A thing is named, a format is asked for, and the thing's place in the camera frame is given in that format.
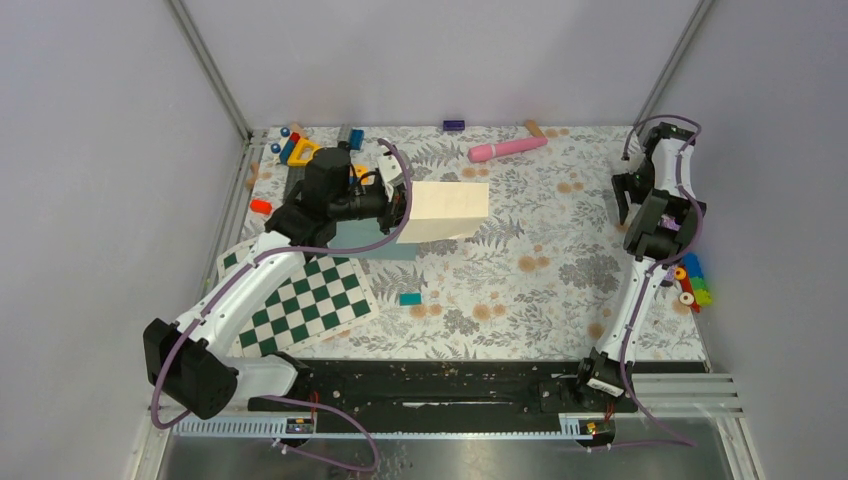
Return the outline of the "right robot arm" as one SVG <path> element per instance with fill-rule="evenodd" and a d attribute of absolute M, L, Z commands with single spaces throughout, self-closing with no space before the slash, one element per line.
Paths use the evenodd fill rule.
<path fill-rule="evenodd" d="M 611 179 L 618 220 L 628 230 L 623 248 L 630 260 L 619 311 L 579 364 L 571 396 L 589 412 L 611 410 L 634 399 L 632 368 L 638 333 L 669 270 L 698 243 L 706 204 L 691 182 L 691 159 L 702 126 L 678 115 L 644 120 L 649 130 L 640 146 L 641 161 Z"/>

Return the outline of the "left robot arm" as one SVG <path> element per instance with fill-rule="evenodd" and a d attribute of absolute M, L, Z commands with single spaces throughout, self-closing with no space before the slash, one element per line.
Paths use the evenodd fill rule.
<path fill-rule="evenodd" d="M 382 247 L 399 236 L 412 207 L 412 170 L 405 153 L 385 139 L 370 184 L 352 180 L 351 152 L 321 148 L 284 204 L 265 224 L 246 257 L 204 298 L 172 322 L 154 319 L 143 332 L 147 376 L 154 387 L 152 424 L 169 429 L 187 415 L 210 419 L 231 402 L 271 396 L 296 411 L 310 385 L 283 354 L 236 358 L 233 342 L 278 287 L 316 255 L 329 256 L 342 221 L 374 218 Z"/>

